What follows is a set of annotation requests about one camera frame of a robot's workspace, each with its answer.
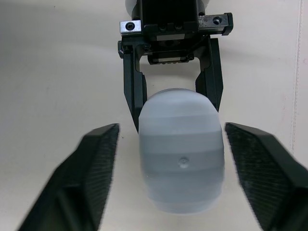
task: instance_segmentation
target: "rounded white object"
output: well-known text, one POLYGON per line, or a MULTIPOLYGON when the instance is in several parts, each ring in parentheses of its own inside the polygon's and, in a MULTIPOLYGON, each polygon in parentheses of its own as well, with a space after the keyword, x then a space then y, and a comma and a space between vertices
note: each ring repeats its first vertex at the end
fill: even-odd
MULTIPOLYGON (((204 7, 208 5, 210 0, 202 0, 204 7)), ((137 0, 125 0, 125 7, 127 10, 127 13, 131 16, 131 13, 133 12, 134 7, 137 4, 137 0)))
POLYGON ((161 210, 194 214, 222 192, 224 146, 218 112, 194 91, 152 96, 139 117, 141 168, 149 197, 161 210))

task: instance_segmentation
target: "metal bracket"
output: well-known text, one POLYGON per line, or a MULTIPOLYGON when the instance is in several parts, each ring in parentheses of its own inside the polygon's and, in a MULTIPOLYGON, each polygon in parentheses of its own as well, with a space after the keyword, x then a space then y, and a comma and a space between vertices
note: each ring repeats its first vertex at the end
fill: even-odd
MULTIPOLYGON (((192 59, 200 60, 201 73, 196 80, 196 92, 206 96, 219 110, 223 82, 217 38, 201 36, 200 42, 193 46, 192 59)), ((124 66, 124 95, 127 100, 135 127, 139 130, 139 115, 147 101, 145 76, 140 72, 140 58, 150 52, 150 43, 144 37, 123 37, 118 42, 118 52, 124 66)))

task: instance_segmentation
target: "small hole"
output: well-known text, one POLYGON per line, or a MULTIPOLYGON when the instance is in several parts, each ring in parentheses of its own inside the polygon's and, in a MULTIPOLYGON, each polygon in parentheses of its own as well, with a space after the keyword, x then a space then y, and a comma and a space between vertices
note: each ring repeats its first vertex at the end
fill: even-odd
POLYGON ((216 24, 216 25, 221 24, 221 18, 220 17, 213 18, 213 23, 216 24))
POLYGON ((125 27, 126 27, 126 30, 131 31, 131 30, 133 30, 135 28, 135 24, 127 23, 125 27))

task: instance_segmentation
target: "white table surface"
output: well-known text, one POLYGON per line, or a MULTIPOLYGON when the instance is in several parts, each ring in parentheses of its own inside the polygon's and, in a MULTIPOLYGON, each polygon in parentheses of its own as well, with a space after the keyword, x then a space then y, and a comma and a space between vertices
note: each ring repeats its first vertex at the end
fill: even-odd
MULTIPOLYGON (((308 0, 212 0, 208 14, 232 12, 219 37, 222 125, 237 122, 276 135, 308 166, 308 0)), ((138 135, 123 94, 117 53, 124 0, 0 1, 0 230, 13 231, 53 169, 93 128, 121 124, 104 231, 259 231, 238 185, 226 143, 226 179, 207 213, 173 216, 149 201, 138 135)), ((149 66, 148 95, 194 89, 199 64, 149 66)))

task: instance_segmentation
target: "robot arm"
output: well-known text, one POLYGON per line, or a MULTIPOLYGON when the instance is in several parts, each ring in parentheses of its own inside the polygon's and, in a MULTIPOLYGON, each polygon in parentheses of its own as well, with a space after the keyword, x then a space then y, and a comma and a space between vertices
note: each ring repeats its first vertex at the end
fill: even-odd
POLYGON ((196 92, 219 110, 223 91, 219 45, 218 39, 210 36, 226 36, 232 31, 232 13, 205 15, 201 0, 127 0, 126 5, 132 10, 132 21, 120 22, 118 53, 123 59, 124 94, 137 131, 147 100, 146 80, 139 68, 143 55, 150 64, 187 63, 198 58, 201 73, 196 92))

